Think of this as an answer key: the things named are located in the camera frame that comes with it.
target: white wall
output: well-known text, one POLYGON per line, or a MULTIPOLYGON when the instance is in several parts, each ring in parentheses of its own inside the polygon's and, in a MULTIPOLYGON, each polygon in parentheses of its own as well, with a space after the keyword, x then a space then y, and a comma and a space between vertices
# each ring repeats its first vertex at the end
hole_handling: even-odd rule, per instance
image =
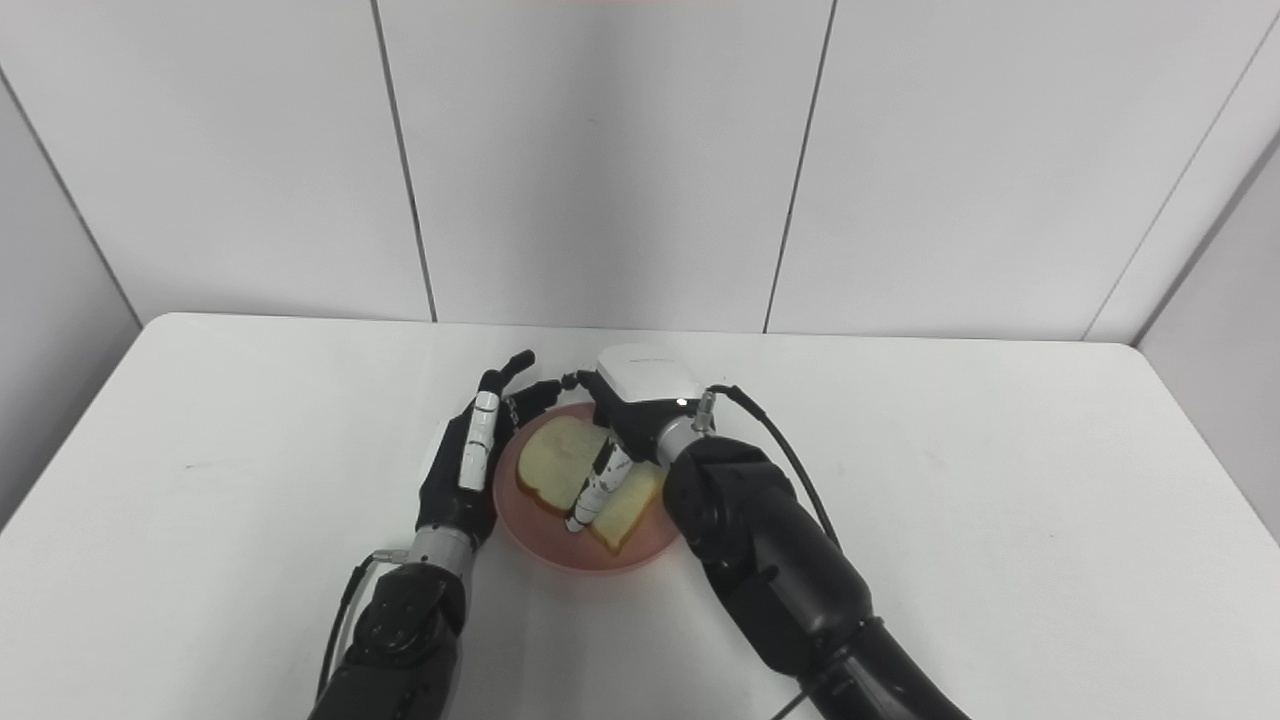
POLYGON ((5 0, 0 64, 146 322, 430 319, 358 0, 5 0))
POLYGON ((0 525, 137 332, 0 83, 0 525))
MULTIPOLYGON (((841 3, 769 329, 1082 338, 1277 12, 841 3)), ((1263 69, 1275 100, 1280 64, 1263 69)), ((1268 129, 1215 131, 1196 159, 1239 158, 1206 178, 1220 199, 1280 122, 1271 105, 1268 129)), ((1220 208, 1147 242, 1185 260, 1220 208)), ((1152 306, 1178 266, 1144 288, 1152 306)))
POLYGON ((0 0, 0 64, 143 319, 1128 341, 1280 123, 1280 0, 845 0, 792 208, 831 6, 378 0, 408 178, 362 0, 0 0))
POLYGON ((829 6, 384 0, 440 320, 759 332, 829 6))
POLYGON ((1140 348, 1280 537, 1280 156, 1257 179, 1140 348))

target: panel seam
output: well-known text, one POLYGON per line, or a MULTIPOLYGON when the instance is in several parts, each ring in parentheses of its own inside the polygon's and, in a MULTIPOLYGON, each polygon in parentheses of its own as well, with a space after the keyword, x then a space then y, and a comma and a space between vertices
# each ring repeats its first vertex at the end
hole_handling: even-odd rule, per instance
POLYGON ((796 208, 796 195, 800 190, 800 173, 804 172, 804 156, 809 147, 809 132, 813 129, 813 114, 818 106, 818 90, 822 87, 822 72, 827 67, 827 47, 831 46, 831 28, 836 23, 836 6, 840 0, 831 0, 831 13, 827 15, 827 29, 822 36, 822 51, 818 54, 818 73, 813 78, 813 95, 809 97, 809 114, 804 120, 804 135, 800 138, 800 158, 796 160, 796 173, 791 182, 791 199, 787 201, 787 217, 782 223, 782 242, 778 243, 778 261, 773 268, 773 283, 769 284, 769 304, 764 307, 764 327, 762 333, 769 332, 769 320, 773 318, 773 300, 778 293, 778 278, 782 275, 782 258, 787 252, 787 238, 791 236, 791 215, 796 208))
POLYGON ((36 132, 36 126, 31 122, 31 115, 27 114, 27 109, 22 105, 22 100, 18 99, 18 91, 14 90, 13 83, 9 82, 9 76, 0 67, 0 85, 4 86, 5 92, 13 100, 14 108, 18 109, 18 117, 22 118, 22 123, 27 127, 27 132, 31 133, 32 141, 36 143, 36 149, 40 150, 40 156, 45 159, 45 165, 49 167, 49 172, 54 176, 54 182, 58 183, 58 188, 63 193, 63 199, 67 200, 67 205, 70 206, 72 213, 76 215, 76 222, 79 224, 81 231, 84 232, 84 237, 88 240, 90 247, 97 255, 99 263, 102 264, 102 269, 106 270, 106 277, 111 281, 111 286, 115 288, 116 295, 120 296, 120 301, 124 302, 124 309, 129 311, 129 318, 133 319, 133 324, 142 329, 142 320, 138 318, 138 311, 133 307, 133 302, 129 296, 124 293, 124 286, 120 284, 119 275, 115 274, 115 268, 106 260, 106 254, 102 252, 102 246, 97 242, 97 237, 93 236, 93 231, 90 229, 88 222, 84 220, 84 214, 81 213, 79 205, 76 202, 76 197, 72 196, 72 191, 67 187, 67 181, 63 179, 63 174, 58 170, 58 165, 54 164, 52 155, 49 154, 49 147, 45 146, 45 141, 41 140, 40 133, 36 132))
POLYGON ((404 149, 404 128, 401 126, 399 104, 396 101, 396 82, 392 79, 392 64, 387 55, 387 36, 383 33, 383 14, 378 0, 369 0, 374 13, 374 31, 378 33, 378 55, 383 63, 383 81, 387 83, 387 101, 392 110, 392 126, 396 128, 396 147, 399 151, 401 172, 404 176, 404 192, 408 195, 408 211, 413 222, 413 241, 417 243, 417 261, 422 268, 422 284, 426 288, 426 305, 431 310, 431 322, 438 323, 435 311, 435 292, 431 290, 431 273, 426 266, 426 247, 422 245, 422 222, 417 210, 417 195, 413 193, 413 173, 408 165, 408 151, 404 149))
MULTIPOLYGON (((1124 277, 1129 274, 1129 268, 1133 266, 1134 259, 1138 258, 1138 252, 1142 251, 1142 246, 1147 243, 1147 238, 1151 236, 1151 231, 1155 229, 1156 223, 1158 223, 1160 218, 1165 214, 1165 209, 1169 206, 1170 200, 1172 200, 1174 195, 1178 193, 1178 188, 1181 186, 1183 178, 1187 177, 1188 170, 1190 170, 1192 165, 1196 164, 1196 158, 1199 156, 1199 151, 1204 147, 1204 142, 1213 133, 1213 128, 1217 127, 1217 122, 1222 118, 1222 113, 1226 111, 1228 105, 1231 104, 1231 99, 1235 97, 1235 91, 1239 90, 1240 83, 1244 82, 1245 76, 1249 74, 1249 69, 1253 68, 1253 61, 1258 58, 1258 54, 1262 53, 1262 47, 1267 44, 1267 38, 1271 37, 1271 31, 1275 29, 1277 20, 1280 20, 1280 9, 1277 9, 1276 14, 1271 18, 1271 23, 1267 26, 1266 32, 1262 33, 1262 40, 1260 40, 1257 46, 1253 47, 1253 53, 1249 55, 1249 59, 1244 63, 1244 68, 1240 70, 1240 74, 1236 76, 1235 82, 1231 83, 1231 90, 1229 90, 1226 97, 1222 99, 1222 104, 1219 105, 1217 111, 1213 114, 1213 119, 1210 120, 1208 127, 1204 128, 1203 135, 1201 135, 1201 138, 1196 143, 1196 147, 1192 150, 1192 154, 1187 159, 1187 163, 1183 164, 1183 168, 1178 173, 1178 177, 1174 178, 1174 184, 1169 188, 1169 192, 1165 193, 1165 199, 1160 202, 1160 208, 1156 209, 1156 215, 1151 219, 1151 223, 1147 224, 1147 229, 1143 231, 1142 237, 1138 240, 1138 245, 1134 246, 1133 252, 1129 254, 1129 259, 1125 261, 1124 268, 1120 269, 1120 274, 1116 275, 1115 282, 1111 283, 1111 288, 1107 290, 1106 296, 1102 297, 1102 304, 1098 305, 1098 310, 1093 314, 1093 318, 1089 320, 1089 324, 1084 328, 1084 333, 1080 334, 1082 341, 1088 338, 1089 333, 1093 332, 1093 327, 1097 324, 1098 318, 1102 316, 1102 311, 1106 310, 1107 304, 1111 302, 1111 296, 1115 295, 1116 288, 1120 287, 1120 283, 1124 281, 1124 277)), ((1147 322, 1143 325, 1143 329, 1140 329, 1138 334, 1129 342, 1130 346, 1137 346, 1138 341, 1140 340, 1140 336, 1146 333, 1146 328, 1149 327, 1155 314, 1158 314, 1158 311, 1160 309, 1157 307, 1156 313, 1153 313, 1152 316, 1147 319, 1147 322)))

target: white table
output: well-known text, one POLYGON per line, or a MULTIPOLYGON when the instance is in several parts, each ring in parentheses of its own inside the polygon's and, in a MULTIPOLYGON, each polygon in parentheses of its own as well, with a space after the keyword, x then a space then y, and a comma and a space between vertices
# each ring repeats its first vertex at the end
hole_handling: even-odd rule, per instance
MULTIPOLYGON (((1130 348, 216 315, 147 327, 0 533, 0 717, 306 717, 351 565, 410 541, 481 369, 627 341, 764 405, 975 720, 1280 717, 1280 548, 1130 348)), ((454 720, 763 720, 794 692, 678 544, 584 579, 498 532, 474 588, 454 720)))

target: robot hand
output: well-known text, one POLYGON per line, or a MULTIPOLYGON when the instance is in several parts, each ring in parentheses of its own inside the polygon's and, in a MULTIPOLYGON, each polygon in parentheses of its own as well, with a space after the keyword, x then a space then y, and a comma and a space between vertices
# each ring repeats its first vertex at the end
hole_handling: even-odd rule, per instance
POLYGON ((534 364, 524 351, 488 370, 475 400, 445 427, 419 489, 412 547, 379 551, 352 574, 334 621, 320 694, 311 720, 435 720, 448 703, 458 635, 467 616, 467 580, 475 551, 493 533, 493 465, 515 432, 556 404, 559 380, 504 396, 534 364), (378 580, 356 621, 352 644, 329 679, 338 630, 374 560, 399 566, 378 580))

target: black cable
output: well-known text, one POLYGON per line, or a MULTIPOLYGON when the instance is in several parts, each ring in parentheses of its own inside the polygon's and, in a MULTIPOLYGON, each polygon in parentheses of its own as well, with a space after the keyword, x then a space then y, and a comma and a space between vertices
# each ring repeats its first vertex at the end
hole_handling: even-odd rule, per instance
POLYGON ((791 450, 791 443, 782 436, 782 430, 773 424, 773 420, 771 420, 768 414, 764 413, 764 409, 756 405, 756 402, 751 400, 751 396, 746 395, 746 392, 737 386, 712 386, 707 389, 723 395, 724 397, 728 397, 733 402, 739 404, 742 410, 746 410, 749 415, 764 425, 764 429, 769 430, 769 434, 773 436, 773 441, 778 443, 778 447, 782 448, 782 454, 787 456, 787 461, 791 462, 791 466, 795 469, 796 475, 800 479, 800 484, 804 486, 804 492, 809 496, 809 502, 813 505, 814 515, 818 516, 818 524, 822 525, 822 532, 827 533, 827 537, 831 538, 831 542, 835 543, 836 547, 840 547, 840 541, 836 539, 836 528, 831 525, 831 518, 827 516, 827 509, 822 505, 822 498, 818 497, 818 491, 813 487, 813 480, 809 479, 809 473, 805 471, 796 451, 791 450))
POLYGON ((316 698, 324 693, 324 687, 329 684, 329 667, 333 665, 333 652, 338 647, 338 633, 342 632, 342 621, 347 619, 347 609, 351 607, 351 601, 356 597, 356 591, 360 589, 361 580, 365 579, 365 574, 369 573, 369 566, 374 564, 374 556, 370 555, 360 565, 351 571, 351 579, 347 580, 347 589, 342 591, 342 600, 338 601, 338 615, 333 619, 333 629, 329 630, 329 642, 324 648, 324 662, 320 664, 320 687, 316 688, 316 698))
POLYGON ((777 714, 774 714, 773 717, 769 717, 769 720, 782 720, 787 715, 791 715, 791 711, 795 710, 796 707, 799 707, 799 705, 801 702, 804 702, 805 698, 809 697, 809 693, 810 693, 810 688, 801 689, 800 694, 797 694, 796 697, 791 698, 786 705, 782 706, 782 710, 777 711, 777 714))

